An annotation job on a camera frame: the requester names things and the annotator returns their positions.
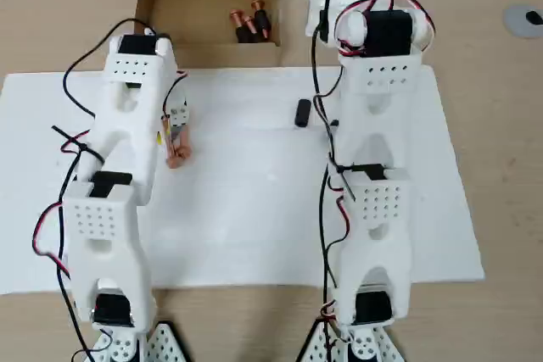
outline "table surface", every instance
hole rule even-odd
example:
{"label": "table surface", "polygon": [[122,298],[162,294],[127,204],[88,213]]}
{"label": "table surface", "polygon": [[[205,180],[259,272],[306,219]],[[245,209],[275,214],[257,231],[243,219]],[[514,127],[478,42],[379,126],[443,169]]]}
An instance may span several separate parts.
{"label": "table surface", "polygon": [[[438,27],[427,62],[439,90],[487,279],[417,284],[392,332],[411,361],[534,361],[543,354],[543,40],[510,36],[511,3],[420,0]],[[136,0],[0,0],[0,75],[62,70]],[[282,0],[284,65],[307,65],[307,0]],[[98,68],[103,54],[86,65]],[[333,64],[327,50],[319,61]],[[218,287],[157,291],[198,361],[292,362],[315,318],[320,290]],[[96,334],[84,326],[89,344]],[[77,341],[57,293],[0,297],[0,348],[9,361],[68,360]]]}

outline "white paper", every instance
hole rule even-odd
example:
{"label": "white paper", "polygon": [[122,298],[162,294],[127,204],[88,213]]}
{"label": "white paper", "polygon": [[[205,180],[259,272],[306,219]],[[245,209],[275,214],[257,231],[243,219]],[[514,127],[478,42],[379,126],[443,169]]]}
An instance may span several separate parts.
{"label": "white paper", "polygon": [[[319,69],[322,89],[335,82],[338,72],[337,67]],[[59,152],[64,140],[50,127],[76,134],[91,124],[63,94],[61,81],[60,73],[10,75],[0,97],[1,293],[57,289],[53,263],[31,250],[37,217],[56,201],[73,158]],[[100,98],[100,81],[97,73],[75,73],[69,88],[92,109]],[[313,93],[311,70],[191,70],[182,84],[191,112],[193,157],[181,169],[169,170],[160,152],[153,197],[138,209],[154,285],[320,286],[317,202],[327,139],[319,126],[294,126],[298,100]],[[412,280],[482,279],[429,67],[423,67],[413,107]],[[107,168],[130,171],[131,159],[120,146]],[[339,222],[328,224],[328,238],[341,233]],[[42,228],[41,247],[56,252],[58,234],[52,214]]]}

